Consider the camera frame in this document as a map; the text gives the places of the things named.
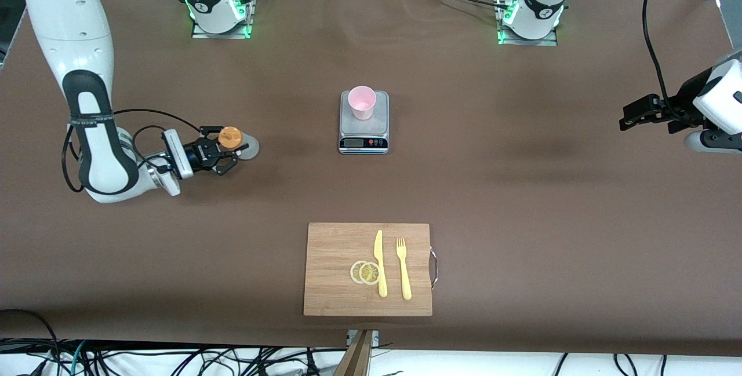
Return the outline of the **sauce bottle with orange cap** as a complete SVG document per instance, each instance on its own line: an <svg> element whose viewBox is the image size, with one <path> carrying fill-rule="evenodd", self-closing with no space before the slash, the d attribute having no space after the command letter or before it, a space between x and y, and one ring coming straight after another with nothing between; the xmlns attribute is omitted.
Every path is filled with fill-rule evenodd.
<svg viewBox="0 0 742 376"><path fill-rule="evenodd" d="M218 143L226 151L233 151L238 159L250 160L257 156L260 150L259 141L247 135L236 127L224 127L217 136Z"/></svg>

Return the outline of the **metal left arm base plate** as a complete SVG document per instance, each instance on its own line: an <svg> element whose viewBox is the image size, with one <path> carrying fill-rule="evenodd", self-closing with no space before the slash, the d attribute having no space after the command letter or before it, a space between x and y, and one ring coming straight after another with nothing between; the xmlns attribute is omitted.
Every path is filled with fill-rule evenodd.
<svg viewBox="0 0 742 376"><path fill-rule="evenodd" d="M501 45L556 46L556 28L562 5L535 9L523 0L494 0L496 4L497 38Z"/></svg>

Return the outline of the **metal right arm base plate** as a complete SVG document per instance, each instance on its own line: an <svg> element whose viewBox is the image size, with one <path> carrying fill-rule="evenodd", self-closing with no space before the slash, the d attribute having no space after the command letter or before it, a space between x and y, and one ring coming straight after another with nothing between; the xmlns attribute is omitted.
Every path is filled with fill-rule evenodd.
<svg viewBox="0 0 742 376"><path fill-rule="evenodd" d="M227 0L230 7L230 20L234 26L225 32L214 33L204 30L197 22L193 8L188 5L189 17L192 21L191 37L194 39L249 39L252 28L257 0Z"/></svg>

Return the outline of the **brown table cover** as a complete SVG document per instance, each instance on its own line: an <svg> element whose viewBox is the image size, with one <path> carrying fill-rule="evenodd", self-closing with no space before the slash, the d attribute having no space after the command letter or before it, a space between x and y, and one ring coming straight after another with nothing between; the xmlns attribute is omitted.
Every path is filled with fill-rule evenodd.
<svg viewBox="0 0 742 376"><path fill-rule="evenodd" d="M642 0L567 0L558 45L457 0L257 0L194 39L177 0L101 0L113 102L256 136L258 156L104 205L69 191L67 103L27 19L0 71L0 308L61 338L742 356L742 156L664 125ZM337 149L341 95L390 99L386 154ZM430 225L430 317L304 317L311 222Z"/></svg>

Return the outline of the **silver digital kitchen scale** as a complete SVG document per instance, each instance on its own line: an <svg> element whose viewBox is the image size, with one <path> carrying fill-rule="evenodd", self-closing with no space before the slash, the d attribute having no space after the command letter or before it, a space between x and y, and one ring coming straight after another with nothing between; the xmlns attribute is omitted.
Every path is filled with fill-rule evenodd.
<svg viewBox="0 0 742 376"><path fill-rule="evenodd" d="M386 154L390 148L390 99L385 91L377 90L373 115L365 120L355 117L348 98L350 91L341 95L339 136L337 149L341 154Z"/></svg>

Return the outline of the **yellow plastic fork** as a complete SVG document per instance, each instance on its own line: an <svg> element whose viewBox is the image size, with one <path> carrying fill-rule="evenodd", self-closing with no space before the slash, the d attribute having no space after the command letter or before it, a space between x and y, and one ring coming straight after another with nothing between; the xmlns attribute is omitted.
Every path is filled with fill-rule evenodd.
<svg viewBox="0 0 742 376"><path fill-rule="evenodd" d="M401 294L404 300L409 301L412 299L412 288L406 267L406 242L403 237L397 239L397 257L400 264Z"/></svg>

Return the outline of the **wooden cutting board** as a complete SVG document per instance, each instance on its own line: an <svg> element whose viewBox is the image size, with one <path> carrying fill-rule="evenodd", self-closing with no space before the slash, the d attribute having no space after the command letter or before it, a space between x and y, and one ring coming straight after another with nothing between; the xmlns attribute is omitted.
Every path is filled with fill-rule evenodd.
<svg viewBox="0 0 742 376"><path fill-rule="evenodd" d="M377 284L356 284L353 263L377 264L374 239L383 231L384 270L388 296ZM406 267L412 299L401 294L397 239L406 242ZM308 226L305 256L304 314L308 317L429 317L432 315L430 226L403 223L328 223Z"/></svg>

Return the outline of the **wooden post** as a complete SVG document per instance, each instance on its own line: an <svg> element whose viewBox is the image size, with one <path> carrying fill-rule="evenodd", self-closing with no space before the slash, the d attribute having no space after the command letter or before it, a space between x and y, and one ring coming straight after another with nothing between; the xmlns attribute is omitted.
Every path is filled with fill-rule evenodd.
<svg viewBox="0 0 742 376"><path fill-rule="evenodd" d="M368 376L373 344L373 330L356 331L332 376Z"/></svg>

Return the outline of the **yellow plastic knife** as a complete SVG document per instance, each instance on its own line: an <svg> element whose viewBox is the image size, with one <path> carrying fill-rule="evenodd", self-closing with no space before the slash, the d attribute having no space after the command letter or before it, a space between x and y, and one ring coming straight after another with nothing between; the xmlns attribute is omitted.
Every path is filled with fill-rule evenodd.
<svg viewBox="0 0 742 376"><path fill-rule="evenodd" d="M377 231L376 238L374 239L373 254L379 266L379 280L377 283L378 294L381 298L385 298L388 296L388 288L387 288L387 281L386 281L386 275L385 275L385 270L384 270L383 231L382 230Z"/></svg>

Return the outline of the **pink plastic cup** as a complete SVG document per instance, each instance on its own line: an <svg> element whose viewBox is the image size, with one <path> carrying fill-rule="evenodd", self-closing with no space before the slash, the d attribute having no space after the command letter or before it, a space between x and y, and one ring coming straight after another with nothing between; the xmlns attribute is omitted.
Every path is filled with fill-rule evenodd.
<svg viewBox="0 0 742 376"><path fill-rule="evenodd" d="M350 89L347 101L353 115L358 120L368 120L373 116L374 105L377 101L376 91L368 86L356 86Z"/></svg>

